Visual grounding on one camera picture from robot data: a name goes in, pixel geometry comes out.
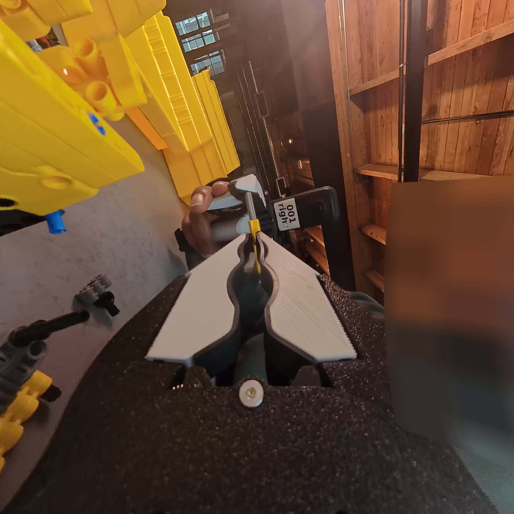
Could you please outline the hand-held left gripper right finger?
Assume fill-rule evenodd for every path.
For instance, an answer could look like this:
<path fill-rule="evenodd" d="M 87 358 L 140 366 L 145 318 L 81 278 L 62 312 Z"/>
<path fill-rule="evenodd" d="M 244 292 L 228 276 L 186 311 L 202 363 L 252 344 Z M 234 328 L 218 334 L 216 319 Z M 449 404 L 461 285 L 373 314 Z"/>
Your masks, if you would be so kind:
<path fill-rule="evenodd" d="M 258 233 L 264 307 L 264 349 L 271 383 L 292 382 L 304 366 L 317 369 L 329 385 L 324 366 L 351 362 L 357 351 L 339 319 L 319 274 L 263 233 Z"/>

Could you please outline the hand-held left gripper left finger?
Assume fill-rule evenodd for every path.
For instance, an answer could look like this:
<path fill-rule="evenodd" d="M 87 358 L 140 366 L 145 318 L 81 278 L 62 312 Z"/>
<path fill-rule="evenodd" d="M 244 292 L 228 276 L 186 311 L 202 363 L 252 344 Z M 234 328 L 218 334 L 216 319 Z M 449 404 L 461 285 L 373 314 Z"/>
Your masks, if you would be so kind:
<path fill-rule="evenodd" d="M 185 279 L 145 359 L 205 368 L 217 385 L 232 385 L 244 325 L 251 319 L 251 236 L 241 235 Z"/>

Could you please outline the small yellow lego piece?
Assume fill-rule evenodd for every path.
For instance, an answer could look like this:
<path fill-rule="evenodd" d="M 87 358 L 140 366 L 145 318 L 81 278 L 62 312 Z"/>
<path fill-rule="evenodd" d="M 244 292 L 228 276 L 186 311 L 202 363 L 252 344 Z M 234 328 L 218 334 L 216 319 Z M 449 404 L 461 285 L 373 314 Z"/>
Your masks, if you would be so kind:
<path fill-rule="evenodd" d="M 255 256 L 254 269 L 257 274 L 260 274 L 261 273 L 260 254 L 259 254 L 259 246 L 258 246 L 258 238 L 257 238 L 257 234 L 260 232 L 259 220 L 258 219 L 250 219 L 249 220 L 249 229 L 250 229 L 250 234 L 252 236 L 252 244 L 253 244 L 254 256 Z"/>

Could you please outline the grey lego connector piece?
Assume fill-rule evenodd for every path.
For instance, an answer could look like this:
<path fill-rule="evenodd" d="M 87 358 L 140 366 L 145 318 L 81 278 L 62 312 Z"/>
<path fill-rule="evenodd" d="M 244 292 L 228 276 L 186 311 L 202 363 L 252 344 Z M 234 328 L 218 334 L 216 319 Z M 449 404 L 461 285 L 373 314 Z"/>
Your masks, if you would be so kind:
<path fill-rule="evenodd" d="M 104 309 L 111 317 L 116 317 L 120 310 L 115 305 L 111 287 L 112 281 L 102 274 L 91 280 L 74 298 L 84 307 L 98 307 Z"/>

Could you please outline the yellow lego vehicle model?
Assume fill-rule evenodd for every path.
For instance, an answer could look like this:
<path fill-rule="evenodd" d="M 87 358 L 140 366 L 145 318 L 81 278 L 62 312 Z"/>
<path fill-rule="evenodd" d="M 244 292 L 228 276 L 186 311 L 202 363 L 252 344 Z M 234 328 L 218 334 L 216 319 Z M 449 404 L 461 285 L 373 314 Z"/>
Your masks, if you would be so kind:
<path fill-rule="evenodd" d="M 144 171 L 110 122 L 150 97 L 126 38 L 166 1 L 1 1 L 1 236 Z"/>

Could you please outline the person's right hand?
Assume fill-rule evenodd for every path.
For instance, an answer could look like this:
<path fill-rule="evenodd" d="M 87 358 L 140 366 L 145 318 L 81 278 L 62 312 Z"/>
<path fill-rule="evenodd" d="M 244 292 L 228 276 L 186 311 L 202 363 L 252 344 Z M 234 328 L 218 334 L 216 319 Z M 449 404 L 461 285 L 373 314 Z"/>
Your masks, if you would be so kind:
<path fill-rule="evenodd" d="M 236 212 L 208 211 L 212 201 L 228 192 L 229 178 L 220 178 L 206 186 L 196 188 L 191 195 L 189 212 L 182 220 L 183 234 L 191 247 L 203 258 L 208 258 L 219 249 L 213 240 L 211 225 L 239 217 Z"/>

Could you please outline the yellow plastic storage bin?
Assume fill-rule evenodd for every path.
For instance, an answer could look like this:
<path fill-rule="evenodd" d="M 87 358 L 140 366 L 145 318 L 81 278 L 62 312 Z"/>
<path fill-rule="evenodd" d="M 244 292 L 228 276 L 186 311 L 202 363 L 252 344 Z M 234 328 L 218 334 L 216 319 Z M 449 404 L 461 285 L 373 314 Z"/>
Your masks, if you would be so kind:
<path fill-rule="evenodd" d="M 218 94 L 215 81 L 211 78 L 211 67 L 193 76 L 203 111 L 212 134 L 213 143 L 220 158 L 224 176 L 240 166 L 235 143 Z"/>
<path fill-rule="evenodd" d="M 164 141 L 162 151 L 177 195 L 188 204 L 197 187 L 227 175 L 205 104 L 171 20 L 162 11 L 125 41 L 147 97 L 139 110 Z"/>

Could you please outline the paned window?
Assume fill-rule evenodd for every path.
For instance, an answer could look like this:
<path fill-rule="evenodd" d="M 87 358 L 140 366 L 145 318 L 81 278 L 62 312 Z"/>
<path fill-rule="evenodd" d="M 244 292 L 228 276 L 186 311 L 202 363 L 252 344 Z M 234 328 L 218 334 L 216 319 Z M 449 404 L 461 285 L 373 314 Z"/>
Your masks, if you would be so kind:
<path fill-rule="evenodd" d="M 208 70 L 213 78 L 225 72 L 222 33 L 230 29 L 228 13 L 214 14 L 210 9 L 173 22 L 173 26 L 191 75 Z"/>

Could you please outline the person's green hoodie torso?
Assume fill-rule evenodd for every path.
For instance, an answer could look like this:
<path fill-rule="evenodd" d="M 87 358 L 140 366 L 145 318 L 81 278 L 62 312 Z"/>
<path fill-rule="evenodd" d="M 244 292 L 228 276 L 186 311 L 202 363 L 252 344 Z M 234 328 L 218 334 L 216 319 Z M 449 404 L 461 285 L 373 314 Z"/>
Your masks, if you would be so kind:
<path fill-rule="evenodd" d="M 382 328 L 385 328 L 382 305 L 362 292 L 347 292 L 347 294 Z M 242 300 L 241 325 L 247 329 L 247 334 L 242 335 L 243 345 L 235 363 L 234 382 L 246 376 L 255 375 L 262 382 L 268 383 L 262 335 L 265 328 L 264 306 L 268 299 L 268 295 L 264 294 L 263 299 L 258 300 L 256 304 L 252 299 Z M 513 471 L 460 448 L 453 447 L 453 449 L 498 512 L 513 513 Z"/>

